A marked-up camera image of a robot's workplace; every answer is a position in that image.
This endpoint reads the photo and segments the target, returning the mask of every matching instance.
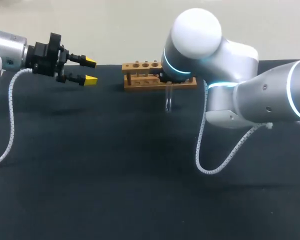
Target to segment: black tablecloth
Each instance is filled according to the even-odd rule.
[[[259,71],[286,62],[262,61]],[[98,76],[98,86],[32,74],[15,84],[0,240],[300,239],[300,126],[258,130],[220,174],[205,176],[194,160],[202,84],[175,90],[166,114],[164,91],[123,91],[121,66],[68,70]],[[0,84],[0,155],[11,77]],[[246,130],[207,123],[201,164],[218,166]]]

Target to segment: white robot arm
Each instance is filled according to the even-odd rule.
[[[206,119],[224,128],[300,121],[300,61],[257,76],[258,52],[222,37],[218,19],[193,8],[175,20],[162,55],[163,81],[208,84]]]

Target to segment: blue led light ring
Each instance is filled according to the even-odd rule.
[[[180,73],[180,74],[191,74],[191,72],[187,72],[187,71],[180,71],[178,69],[175,69],[168,61],[167,56],[166,56],[166,49],[163,49],[163,55],[164,55],[164,59],[166,61],[166,63],[169,65],[170,68],[172,68],[173,70],[175,70],[176,72]]]
[[[291,95],[291,77],[292,77],[292,74],[296,68],[296,66],[300,63],[300,61],[297,61],[290,69],[290,72],[288,74],[288,77],[286,79],[286,94],[287,94],[287,97],[288,97],[288,100],[289,100],[289,104],[292,108],[292,110],[294,111],[294,113],[300,118],[300,112],[297,110],[295,104],[294,104],[294,101],[292,99],[292,95]]]

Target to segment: robot end effector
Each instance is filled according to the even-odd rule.
[[[19,71],[29,68],[34,74],[56,76],[56,80],[61,83],[65,83],[66,80],[81,86],[97,83],[97,78],[94,77],[64,73],[64,65],[68,60],[91,68],[95,68],[97,63],[85,55],[69,54],[61,45],[59,34],[51,33],[48,44],[36,42],[35,46],[32,46],[27,44],[25,37],[0,31],[0,57],[3,70]]]

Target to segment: white wall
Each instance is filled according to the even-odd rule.
[[[0,30],[47,43],[50,32],[98,64],[159,60],[182,11],[204,8],[223,36],[260,59],[300,59],[300,0],[0,0]]]

